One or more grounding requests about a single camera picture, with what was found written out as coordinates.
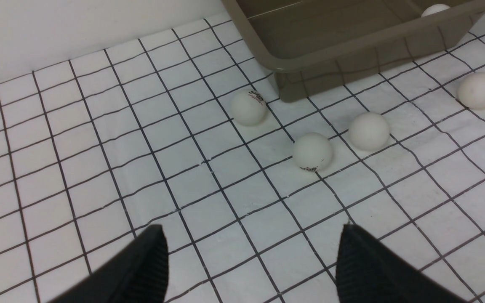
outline black grout line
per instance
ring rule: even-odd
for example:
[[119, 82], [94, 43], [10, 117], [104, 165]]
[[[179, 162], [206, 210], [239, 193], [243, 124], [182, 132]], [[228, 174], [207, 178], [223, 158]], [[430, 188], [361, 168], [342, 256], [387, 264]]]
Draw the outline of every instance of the black grout line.
[[[33, 81], [35, 81], [35, 86], [37, 87], [37, 90], [39, 90], [39, 86], [38, 86], [38, 82], [37, 82], [37, 77], [35, 76], [35, 72], [32, 72], [31, 74], [33, 76]], [[77, 223], [77, 220], [76, 220], [76, 212], [74, 210], [74, 205], [72, 203], [72, 197], [71, 197], [71, 194], [69, 192], [69, 186], [68, 186], [67, 180], [65, 178], [65, 171], [63, 171], [61, 158], [59, 156], [59, 152], [58, 152], [58, 149], [57, 149], [57, 146], [56, 146], [56, 140], [53, 136], [52, 126], [50, 125], [50, 120], [48, 119], [48, 115], [46, 114], [46, 107], [44, 106], [44, 100], [43, 100], [42, 96], [40, 95], [40, 92], [39, 92], [39, 98], [40, 98], [40, 105], [42, 106], [42, 110], [43, 110], [43, 113], [44, 113], [44, 119], [46, 119], [46, 126], [48, 126], [48, 131], [50, 132], [50, 138], [52, 140], [53, 151], [56, 154], [56, 159], [57, 159], [57, 163], [58, 163], [58, 166], [59, 166], [59, 172], [61, 174], [61, 178], [62, 178], [62, 181], [63, 181], [63, 186], [65, 188], [67, 199], [69, 200], [69, 207], [71, 209], [71, 214], [72, 214], [72, 218], [73, 218], [72, 221], [74, 222], [74, 225], [75, 225], [75, 228], [76, 228], [77, 238], [80, 242], [81, 250], [83, 251], [83, 253], [85, 255], [85, 245], [83, 244], [83, 238], [82, 238], [81, 233], [80, 233], [80, 227], [78, 226], [78, 223]], [[89, 272], [89, 274], [92, 274], [91, 265], [89, 264], [89, 258], [87, 257], [87, 255], [84, 256], [84, 259], [85, 259], [85, 264], [87, 266], [87, 271]]]
[[[1, 120], [2, 120], [2, 123], [3, 123], [3, 130], [5, 132], [6, 144], [7, 144], [8, 152], [10, 153], [10, 151], [11, 151], [10, 141], [8, 139], [8, 133], [7, 133], [7, 130], [6, 130], [6, 122], [5, 122], [5, 116], [3, 115], [3, 106], [1, 105], [1, 99], [0, 99], [0, 112], [1, 112]], [[21, 226], [22, 226], [23, 233], [24, 233], [25, 248], [27, 249], [27, 257], [29, 258], [29, 266], [31, 268], [31, 276], [34, 276], [35, 275], [35, 267], [33, 266], [33, 257], [31, 255], [31, 247], [29, 247], [29, 239], [27, 237], [27, 229], [25, 228], [25, 218], [24, 218], [24, 212], [22, 211], [22, 207], [21, 207], [21, 198], [20, 198], [20, 193], [19, 193], [19, 190], [18, 190], [18, 182], [16, 181], [16, 170], [15, 170], [14, 161], [13, 161], [11, 155], [8, 156], [8, 160], [10, 161], [10, 167], [11, 167], [11, 171], [12, 171], [14, 189], [16, 191], [16, 199], [18, 201], [18, 209], [20, 210], [19, 213], [20, 213], [20, 219], [21, 219]], [[37, 298], [37, 302], [40, 303], [39, 288], [38, 288], [38, 284], [37, 284], [36, 279], [33, 279], [33, 285], [35, 287], [35, 296]]]
[[[143, 45], [143, 42], [142, 42], [140, 39], [138, 39], [138, 41], [140, 42], [140, 45], [142, 46], [142, 48], [145, 50], [145, 46]], [[150, 57], [149, 53], [147, 53], [147, 58], [149, 59], [150, 64], [151, 64], [151, 66], [153, 67], [153, 69], [154, 69], [154, 70], [156, 70], [156, 66], [155, 66], [155, 64], [152, 62], [152, 59], [151, 59], [151, 57]], [[164, 80], [163, 80], [163, 79], [162, 79], [162, 77], [160, 76], [160, 74], [158, 75], [158, 78], [160, 79], [160, 82], [161, 82], [161, 83], [162, 83], [162, 85], [164, 86], [164, 90], [166, 90], [166, 91], [168, 92], [168, 96], [170, 97], [170, 100], [171, 100], [171, 102], [172, 102], [173, 106], [175, 107], [175, 110], [177, 110], [177, 113], [179, 113], [179, 116], [180, 116], [180, 118], [181, 118], [181, 121], [183, 121], [183, 124], [184, 124], [184, 125], [185, 125], [185, 127], [187, 128], [188, 133], [190, 134], [190, 136], [192, 136], [192, 140], [194, 141], [194, 144], [196, 144], [196, 147], [198, 148], [198, 150], [199, 150], [199, 151], [200, 151], [200, 153], [202, 154], [203, 159], [205, 159], [205, 157], [203, 156], [203, 152], [202, 152], [202, 150], [200, 149], [200, 146], [198, 146], [198, 143], [197, 143], [197, 141], [196, 141], [196, 138], [195, 138], [195, 137], [194, 137], [194, 135], [192, 134], [192, 132], [191, 132], [191, 130], [190, 130], [190, 127], [188, 126], [188, 124], [187, 124], [187, 122], [185, 121], [185, 119], [184, 119], [183, 115], [181, 114], [181, 111], [179, 110], [179, 107], [177, 106], [177, 102], [175, 102], [175, 100], [173, 99], [173, 96], [172, 96], [172, 95], [171, 95], [171, 93], [169, 92], [169, 90], [168, 90], [168, 88], [167, 88], [167, 86], [166, 86], [166, 84], [165, 84]], [[148, 142], [148, 140], [147, 140], [147, 136], [145, 135], [145, 133], [143, 133], [143, 136], [144, 136], [145, 140], [147, 141], [148, 146], [150, 147], [150, 144], [149, 144], [149, 142]], [[158, 169], [160, 170], [160, 164], [158, 163], [158, 161], [157, 161], [156, 163], [157, 163], [157, 165], [158, 165]], [[165, 184], [166, 184], [166, 187], [167, 187], [167, 189], [168, 189], [168, 192], [169, 192], [169, 194], [170, 194], [170, 196], [171, 196], [171, 200], [173, 201], [173, 204], [175, 205], [175, 208], [176, 208], [176, 209], [179, 209], [179, 204], [177, 203], [177, 199], [175, 199], [175, 196], [173, 195], [173, 192], [172, 192], [172, 190], [171, 190], [171, 186], [169, 186], [168, 182], [165, 182]], [[184, 228], [185, 228], [185, 230], [186, 230], [186, 232], [187, 232], [187, 235], [188, 235], [188, 237], [189, 237], [189, 239], [190, 239], [190, 242], [192, 243], [192, 246], [194, 247], [194, 251], [196, 252], [196, 255], [198, 256], [198, 259], [200, 260], [200, 263], [201, 263], [201, 265], [203, 266], [203, 270], [204, 270], [204, 272], [205, 272], [205, 274], [206, 274], [206, 276], [207, 276], [208, 280], [211, 282], [211, 286], [212, 286], [212, 288], [213, 288], [213, 290], [214, 290], [214, 294], [216, 295], [216, 297], [217, 297], [218, 301], [219, 301], [220, 303], [222, 303], [223, 301], [222, 301], [222, 298], [221, 298], [221, 296], [220, 296], [220, 293], [218, 292], [218, 289], [216, 288], [216, 285], [215, 285], [214, 281], [212, 281], [212, 280], [211, 280], [211, 274], [209, 273], [209, 270], [208, 270], [208, 268], [207, 268], [207, 265], [205, 264], [205, 261], [204, 261], [204, 259], [203, 259], [202, 255], [201, 255], [201, 253], [200, 253], [200, 250], [198, 249], [198, 246], [196, 245], [196, 242], [194, 241], [194, 236], [192, 236], [192, 233], [190, 232], [190, 229], [189, 229], [189, 227], [188, 227], [187, 221], [184, 219], [184, 216], [183, 216], [183, 214], [182, 214], [181, 212], [179, 212], [179, 218], [181, 219], [181, 222], [183, 223], [183, 226], [184, 226]]]
[[[91, 121], [91, 125], [93, 126], [93, 130], [95, 131], [96, 138], [97, 138], [98, 142], [101, 143], [99, 131], [96, 128], [95, 122], [93, 121], [93, 117], [91, 115], [91, 110], [89, 109], [89, 106], [87, 105], [87, 101], [86, 101], [85, 97], [83, 96], [83, 91], [81, 89], [80, 82], [77, 80], [76, 73], [74, 71], [74, 67], [72, 66], [71, 60], [69, 60], [69, 65], [70, 65], [70, 68], [72, 70], [72, 74], [75, 77], [78, 90], [80, 91], [81, 97], [83, 99], [83, 105], [85, 105], [85, 109], [87, 110], [87, 114], [89, 115], [89, 119]], [[121, 195], [121, 190], [119, 189], [119, 185], [117, 184], [117, 180], [115, 178], [115, 174], [114, 174], [114, 172], [112, 170], [112, 167], [110, 166], [110, 162], [109, 162], [108, 156], [106, 154], [106, 150], [104, 149], [104, 146], [102, 144], [100, 144], [100, 150], [102, 151], [102, 155], [104, 156], [104, 160], [106, 161], [106, 166], [108, 167], [108, 171], [110, 173], [110, 176], [112, 177], [112, 181], [113, 181], [113, 184], [115, 186], [115, 190], [117, 191], [117, 195], [119, 196], [119, 199], [121, 200], [121, 207], [123, 208], [123, 211], [125, 212], [125, 216], [127, 217], [127, 221], [128, 221], [129, 227], [132, 230], [132, 234], [133, 234], [134, 238], [136, 238], [136, 232], [133, 230], [131, 218], [130, 218], [130, 216], [128, 214], [127, 207], [125, 205], [125, 201], [123, 201], [123, 197]]]

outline white tiled floor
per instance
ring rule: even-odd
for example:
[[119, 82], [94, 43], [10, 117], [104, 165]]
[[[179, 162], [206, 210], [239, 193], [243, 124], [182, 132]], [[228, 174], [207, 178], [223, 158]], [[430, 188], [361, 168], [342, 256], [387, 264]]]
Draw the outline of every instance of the white tiled floor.
[[[485, 71], [485, 16], [448, 52], [307, 100], [278, 100], [226, 14], [0, 83], [0, 302], [46, 302], [162, 224], [169, 302], [336, 302], [349, 220], [485, 303], [485, 110], [454, 98]], [[258, 127], [229, 117], [261, 92]], [[353, 150], [350, 120], [391, 139]], [[328, 136], [331, 167], [290, 154]]]

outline ping pong ball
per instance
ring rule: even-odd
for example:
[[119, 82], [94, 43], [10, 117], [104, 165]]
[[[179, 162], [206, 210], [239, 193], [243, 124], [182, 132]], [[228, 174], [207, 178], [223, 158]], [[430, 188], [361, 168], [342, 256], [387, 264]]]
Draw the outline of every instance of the ping pong ball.
[[333, 159], [333, 146], [327, 137], [308, 133], [295, 141], [293, 161], [307, 171], [318, 171], [329, 166]]
[[458, 99], [470, 109], [485, 109], [485, 73], [465, 77], [458, 88]]
[[450, 6], [448, 6], [446, 4], [435, 4], [435, 5], [430, 6], [429, 8], [426, 8], [426, 10], [422, 13], [422, 17], [426, 17], [426, 16], [429, 16], [433, 13], [440, 12], [440, 11], [443, 11], [443, 10], [447, 10], [449, 8], [450, 8]]
[[368, 152], [383, 147], [390, 136], [389, 123], [376, 113], [358, 115], [349, 126], [349, 140], [358, 149]]
[[262, 122], [266, 114], [267, 105], [258, 92], [243, 90], [233, 97], [231, 116], [237, 123], [254, 126]]

